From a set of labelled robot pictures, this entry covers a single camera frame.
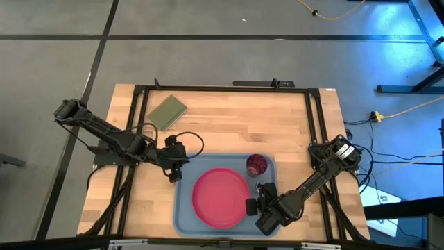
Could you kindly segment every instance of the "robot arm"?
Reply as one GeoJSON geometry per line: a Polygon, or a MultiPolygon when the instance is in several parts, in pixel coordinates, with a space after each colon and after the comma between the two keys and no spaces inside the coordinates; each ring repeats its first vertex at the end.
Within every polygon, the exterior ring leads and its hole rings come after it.
{"type": "Polygon", "coordinates": [[[261,212],[256,226],[270,235],[279,224],[288,226],[302,217],[304,202],[331,178],[342,171],[354,171],[361,160],[361,151],[342,135],[327,144],[309,145],[316,171],[298,188],[278,196],[274,183],[258,185],[259,198],[246,200],[247,214],[261,212]]]}
{"type": "Polygon", "coordinates": [[[167,176],[172,183],[182,178],[180,168],[188,163],[188,157],[185,147],[177,141],[175,135],[165,140],[165,148],[158,149],[156,140],[133,133],[130,129],[118,129],[92,114],[85,105],[75,99],[64,100],[54,112],[54,116],[59,125],[80,126],[105,142],[106,148],[88,146],[95,154],[106,153],[129,159],[134,163],[152,163],[164,171],[171,170],[167,176]]]}

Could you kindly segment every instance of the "gray floor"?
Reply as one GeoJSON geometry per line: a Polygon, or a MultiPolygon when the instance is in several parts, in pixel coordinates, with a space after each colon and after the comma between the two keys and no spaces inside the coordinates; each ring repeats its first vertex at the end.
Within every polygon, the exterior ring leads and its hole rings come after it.
{"type": "MultiPolygon", "coordinates": [[[[413,2],[431,35],[444,34],[428,1],[413,2]]],[[[0,35],[101,34],[111,3],[0,0],[0,35]]],[[[307,3],[326,16],[340,15],[356,4],[307,3]]],[[[119,3],[111,34],[420,35],[420,30],[403,3],[365,3],[349,17],[325,22],[294,0],[126,0],[119,3]]],[[[97,41],[0,41],[0,152],[28,161],[25,167],[0,167],[0,242],[33,237],[67,138],[53,123],[53,111],[61,100],[81,97],[97,46],[97,41]]],[[[109,41],[88,106],[105,117],[114,84],[152,84],[154,77],[165,85],[279,78],[300,87],[336,88],[344,119],[356,121],[372,110],[390,115],[436,98],[374,91],[379,84],[414,85],[435,70],[433,62],[429,47],[418,43],[109,41]]],[[[442,107],[442,102],[434,103],[376,124],[374,150],[414,156],[440,149],[442,107]]],[[[368,125],[350,129],[354,142],[370,145],[368,125]]],[[[96,142],[86,133],[80,136],[96,142]]],[[[50,238],[75,235],[91,167],[92,154],[77,144],[50,238]]],[[[367,156],[362,167],[368,168],[367,156]]],[[[375,165],[374,171],[388,167],[375,165]]],[[[377,185],[405,199],[442,195],[442,168],[406,167],[381,176],[377,185]]]]}

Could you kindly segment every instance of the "pink plate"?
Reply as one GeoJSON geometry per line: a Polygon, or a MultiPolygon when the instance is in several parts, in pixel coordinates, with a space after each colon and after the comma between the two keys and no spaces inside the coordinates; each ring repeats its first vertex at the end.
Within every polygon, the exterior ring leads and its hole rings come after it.
{"type": "Polygon", "coordinates": [[[225,229],[246,215],[250,197],[247,182],[236,171],[216,168],[205,172],[193,188],[192,203],[199,219],[212,228],[225,229]]]}

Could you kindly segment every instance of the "wooden table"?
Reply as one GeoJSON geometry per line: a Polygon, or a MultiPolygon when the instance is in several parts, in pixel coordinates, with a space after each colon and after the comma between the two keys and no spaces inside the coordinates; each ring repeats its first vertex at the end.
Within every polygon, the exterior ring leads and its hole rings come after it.
{"type": "MultiPolygon", "coordinates": [[[[134,85],[116,85],[114,89],[106,120],[121,129],[126,126],[133,89],[134,85]]],[[[336,90],[321,89],[320,92],[328,138],[345,134],[336,90]]],[[[170,134],[193,131],[204,139],[204,152],[207,153],[265,153],[274,157],[279,193],[298,187],[313,173],[307,152],[311,140],[303,94],[150,91],[146,114],[170,94],[181,100],[188,111],[166,133],[159,134],[159,147],[163,146],[165,137],[170,134]]],[[[314,100],[312,107],[316,114],[314,100]]],[[[140,107],[137,107],[135,123],[139,110],[140,107]]],[[[315,125],[318,141],[322,141],[317,119],[315,125]]],[[[143,133],[153,136],[149,126],[144,127],[143,133]]],[[[187,152],[200,149],[200,141],[192,135],[183,135],[180,140],[187,152]]],[[[107,166],[93,175],[78,227],[79,233],[89,229],[109,204],[115,173],[115,166],[107,166]]],[[[336,180],[342,209],[359,232],[369,238],[356,180],[346,172],[339,174],[336,180]]],[[[176,233],[172,224],[174,189],[175,185],[168,182],[160,167],[147,163],[138,166],[124,235],[183,238],[176,233]]],[[[115,213],[112,232],[117,231],[119,211],[120,207],[115,213]]],[[[338,238],[336,218],[331,208],[330,216],[334,237],[338,238]]],[[[326,241],[319,194],[306,201],[304,215],[300,220],[282,227],[271,239],[326,241]]]]}

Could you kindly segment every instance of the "gray tray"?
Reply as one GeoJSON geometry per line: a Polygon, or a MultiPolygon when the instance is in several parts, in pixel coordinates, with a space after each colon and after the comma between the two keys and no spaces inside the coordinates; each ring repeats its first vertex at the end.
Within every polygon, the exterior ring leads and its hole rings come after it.
{"type": "Polygon", "coordinates": [[[246,171],[246,161],[251,154],[233,153],[202,153],[191,159],[182,168],[182,180],[176,183],[176,195],[174,199],[173,226],[174,229],[183,236],[200,238],[269,238],[273,237],[279,228],[271,235],[265,236],[256,227],[257,216],[245,216],[236,226],[228,229],[215,229],[204,224],[194,212],[191,204],[191,194],[194,184],[199,177],[208,170],[224,167],[233,169],[245,178],[250,197],[257,198],[255,191],[256,182],[278,184],[276,179],[276,166],[272,158],[263,155],[268,163],[265,173],[258,177],[250,177],[246,171]]]}

